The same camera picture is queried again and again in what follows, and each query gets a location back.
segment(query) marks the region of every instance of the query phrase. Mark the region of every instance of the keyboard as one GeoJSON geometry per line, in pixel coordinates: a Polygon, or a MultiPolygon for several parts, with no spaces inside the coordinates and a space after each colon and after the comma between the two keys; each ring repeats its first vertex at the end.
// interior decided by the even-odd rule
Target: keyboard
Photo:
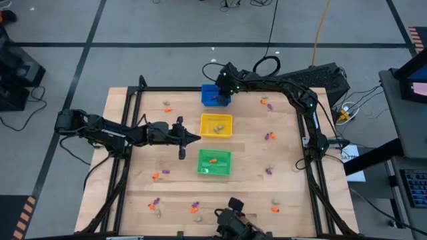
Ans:
{"type": "Polygon", "coordinates": [[[330,106],[333,106],[350,89],[346,78],[335,63],[309,67],[276,77],[282,80],[293,80],[306,87],[324,87],[330,106]]]}
{"type": "Polygon", "coordinates": [[[400,170],[412,207],[427,208],[427,170],[400,170]]]}

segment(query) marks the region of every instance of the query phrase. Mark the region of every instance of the white paper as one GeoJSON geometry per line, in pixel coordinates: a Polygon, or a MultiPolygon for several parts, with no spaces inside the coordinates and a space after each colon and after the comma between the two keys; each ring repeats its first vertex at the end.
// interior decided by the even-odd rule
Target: white paper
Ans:
{"type": "MultiPolygon", "coordinates": [[[[343,162],[348,162],[355,157],[359,157],[358,146],[349,144],[347,147],[342,149],[341,159],[343,162]]],[[[347,181],[366,182],[365,174],[363,171],[353,173],[347,176],[347,181]]]]}

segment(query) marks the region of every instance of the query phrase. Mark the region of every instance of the yellow cable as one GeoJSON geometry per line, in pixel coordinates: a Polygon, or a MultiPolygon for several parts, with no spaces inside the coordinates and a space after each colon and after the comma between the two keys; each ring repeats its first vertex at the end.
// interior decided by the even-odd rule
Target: yellow cable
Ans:
{"type": "Polygon", "coordinates": [[[322,16],[322,20],[320,21],[320,24],[318,27],[318,32],[316,33],[316,39],[314,40],[314,52],[313,52],[313,59],[312,59],[312,67],[314,67],[314,60],[316,59],[316,50],[317,50],[317,46],[318,46],[318,38],[319,38],[320,29],[322,28],[322,24],[325,21],[326,13],[328,12],[328,8],[329,8],[330,3],[331,3],[331,0],[328,0],[328,3],[326,4],[325,10],[323,11],[323,16],[322,16]]]}

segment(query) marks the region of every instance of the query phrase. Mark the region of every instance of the yellow bin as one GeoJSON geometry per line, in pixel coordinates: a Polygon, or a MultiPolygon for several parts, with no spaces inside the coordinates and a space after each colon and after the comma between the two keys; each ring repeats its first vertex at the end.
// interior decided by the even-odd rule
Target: yellow bin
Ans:
{"type": "Polygon", "coordinates": [[[201,115],[200,135],[204,137],[231,137],[233,133],[233,116],[225,114],[201,115]],[[215,127],[223,125],[219,133],[214,131],[215,127]]]}

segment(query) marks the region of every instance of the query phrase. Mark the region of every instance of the wooden table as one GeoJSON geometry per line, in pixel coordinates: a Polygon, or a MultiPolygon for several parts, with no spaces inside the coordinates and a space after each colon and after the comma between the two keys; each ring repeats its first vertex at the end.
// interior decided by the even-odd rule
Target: wooden table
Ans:
{"type": "MultiPolygon", "coordinates": [[[[325,90],[313,90],[320,102],[328,106],[325,90]]],[[[125,93],[126,88],[109,90],[103,114],[106,119],[121,121],[125,93]]],[[[183,231],[186,236],[212,236],[217,228],[214,209],[227,207],[230,197],[236,197],[245,203],[243,212],[248,218],[264,231],[273,232],[275,237],[315,237],[306,174],[295,168],[295,162],[303,157],[296,111],[286,97],[281,93],[239,93],[233,96],[228,107],[223,108],[204,107],[200,103],[200,94],[143,92],[139,115],[146,113],[148,121],[172,124],[178,116],[183,116],[183,125],[188,131],[199,134],[202,113],[231,114],[233,136],[229,139],[204,137],[187,146],[183,161],[178,160],[177,146],[134,147],[120,234],[174,236],[177,231],[183,231]],[[268,111],[260,103],[263,95],[268,96],[273,111],[268,111]],[[162,102],[165,100],[171,103],[172,112],[163,112],[162,102]],[[276,139],[266,141],[264,135],[268,132],[274,132],[276,139]],[[231,176],[196,173],[199,149],[205,148],[232,151],[231,176]],[[265,173],[269,164],[275,166],[273,175],[265,173]],[[169,169],[171,173],[161,174],[153,181],[151,176],[162,169],[169,169]],[[161,199],[156,206],[161,209],[161,219],[147,206],[157,197],[161,199]],[[281,203],[279,213],[271,210],[273,198],[281,203]],[[200,202],[199,211],[190,213],[191,203],[195,201],[200,202]],[[201,223],[193,221],[197,216],[203,217],[201,223]]],[[[333,131],[320,107],[318,117],[322,132],[332,137],[333,131]]],[[[95,150],[92,166],[106,154],[104,149],[95,150]]],[[[337,150],[330,149],[328,154],[340,157],[337,150]]],[[[112,160],[106,162],[89,178],[76,231],[82,230],[103,205],[112,163],[112,160]]],[[[358,231],[343,165],[329,157],[323,159],[323,164],[331,204],[350,228],[358,231]]],[[[319,206],[324,218],[322,204],[319,206]]],[[[108,230],[113,228],[114,214],[115,206],[111,209],[108,230]]],[[[326,221],[322,221],[322,228],[327,232],[326,221]]]]}

